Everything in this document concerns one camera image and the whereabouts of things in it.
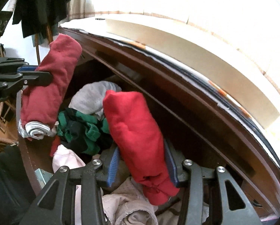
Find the white dotted underwear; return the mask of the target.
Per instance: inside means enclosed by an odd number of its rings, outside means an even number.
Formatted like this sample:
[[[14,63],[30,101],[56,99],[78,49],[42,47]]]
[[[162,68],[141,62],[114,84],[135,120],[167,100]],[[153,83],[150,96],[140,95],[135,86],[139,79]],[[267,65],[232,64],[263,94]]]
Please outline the white dotted underwear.
[[[127,178],[115,191],[102,197],[103,210],[109,224],[158,224],[152,205],[143,194],[143,187]]]

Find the wooden coat rack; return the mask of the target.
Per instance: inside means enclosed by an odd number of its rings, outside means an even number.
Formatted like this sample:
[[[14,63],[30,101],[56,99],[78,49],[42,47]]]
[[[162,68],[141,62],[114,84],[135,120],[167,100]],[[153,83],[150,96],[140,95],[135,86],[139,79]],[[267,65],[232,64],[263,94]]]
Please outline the wooden coat rack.
[[[46,30],[45,38],[43,37],[42,33],[34,35],[34,46],[35,46],[38,65],[41,63],[40,46],[50,44],[53,41],[52,28],[48,23],[45,25],[45,30]]]

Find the green black striped underwear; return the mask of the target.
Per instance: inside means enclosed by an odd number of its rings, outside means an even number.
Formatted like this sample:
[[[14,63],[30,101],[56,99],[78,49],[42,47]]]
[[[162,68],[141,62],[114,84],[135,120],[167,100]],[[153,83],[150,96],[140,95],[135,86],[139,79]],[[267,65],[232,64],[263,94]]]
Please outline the green black striped underwear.
[[[66,108],[58,114],[60,143],[76,154],[96,155],[108,149],[113,139],[107,120]]]

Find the grey underwear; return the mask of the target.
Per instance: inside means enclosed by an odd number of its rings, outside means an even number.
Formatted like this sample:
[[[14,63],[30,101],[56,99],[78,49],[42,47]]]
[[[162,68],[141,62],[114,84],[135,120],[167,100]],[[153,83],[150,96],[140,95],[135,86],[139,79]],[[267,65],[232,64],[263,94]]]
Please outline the grey underwear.
[[[98,120],[102,120],[104,118],[103,99],[108,90],[121,92],[122,89],[109,81],[86,84],[72,97],[69,108],[83,114],[96,116]]]

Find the bright red underwear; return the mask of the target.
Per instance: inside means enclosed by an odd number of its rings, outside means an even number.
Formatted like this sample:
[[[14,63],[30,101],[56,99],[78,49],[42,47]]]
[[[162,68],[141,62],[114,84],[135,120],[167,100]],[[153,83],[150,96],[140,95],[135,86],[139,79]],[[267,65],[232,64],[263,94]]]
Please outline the bright red underwear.
[[[170,180],[164,138],[143,94],[108,90],[103,109],[110,134],[133,179],[152,205],[163,205],[179,189]]]

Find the orange white patterned curtain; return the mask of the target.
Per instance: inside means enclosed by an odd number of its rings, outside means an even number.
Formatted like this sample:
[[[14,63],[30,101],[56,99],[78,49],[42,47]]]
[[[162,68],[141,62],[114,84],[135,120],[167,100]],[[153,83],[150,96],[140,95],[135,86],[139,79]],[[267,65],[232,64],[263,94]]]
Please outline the orange white patterned curtain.
[[[67,3],[67,12],[65,22],[95,16],[95,9],[91,0],[70,0]]]

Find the teal box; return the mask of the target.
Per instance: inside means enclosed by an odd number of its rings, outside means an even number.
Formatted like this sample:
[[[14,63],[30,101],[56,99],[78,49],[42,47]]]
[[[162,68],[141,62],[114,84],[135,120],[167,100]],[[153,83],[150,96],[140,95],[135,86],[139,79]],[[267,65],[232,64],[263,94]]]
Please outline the teal box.
[[[35,176],[36,176],[36,179],[37,179],[40,187],[43,188],[48,183],[48,181],[53,176],[53,174],[49,173],[43,169],[36,169]]]

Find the dark red underwear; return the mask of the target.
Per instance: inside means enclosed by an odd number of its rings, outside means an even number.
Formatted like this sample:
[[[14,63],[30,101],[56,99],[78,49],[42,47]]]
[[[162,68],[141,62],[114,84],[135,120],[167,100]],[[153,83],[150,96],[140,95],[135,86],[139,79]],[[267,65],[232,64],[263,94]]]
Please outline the dark red underwear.
[[[50,44],[50,51],[37,71],[49,72],[52,82],[47,86],[28,86],[23,91],[20,113],[23,127],[36,121],[53,128],[81,53],[81,45],[66,34],[59,34]]]

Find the pale pink underwear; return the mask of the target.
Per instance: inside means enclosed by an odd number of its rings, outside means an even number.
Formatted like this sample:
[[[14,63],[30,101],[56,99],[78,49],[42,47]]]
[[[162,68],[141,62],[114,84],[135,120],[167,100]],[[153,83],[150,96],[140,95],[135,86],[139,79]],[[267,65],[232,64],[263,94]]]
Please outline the pale pink underwear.
[[[74,151],[67,149],[64,145],[60,144],[52,159],[53,172],[56,173],[62,166],[67,166],[69,169],[75,169],[84,167],[85,163]]]

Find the black hanging clothes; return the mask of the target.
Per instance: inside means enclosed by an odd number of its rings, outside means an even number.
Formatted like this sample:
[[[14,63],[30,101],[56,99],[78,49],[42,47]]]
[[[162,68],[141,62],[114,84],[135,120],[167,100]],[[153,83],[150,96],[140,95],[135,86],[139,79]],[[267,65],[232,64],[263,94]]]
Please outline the black hanging clothes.
[[[21,24],[23,38],[46,32],[46,25],[54,26],[68,14],[70,0],[17,0],[13,24]]]

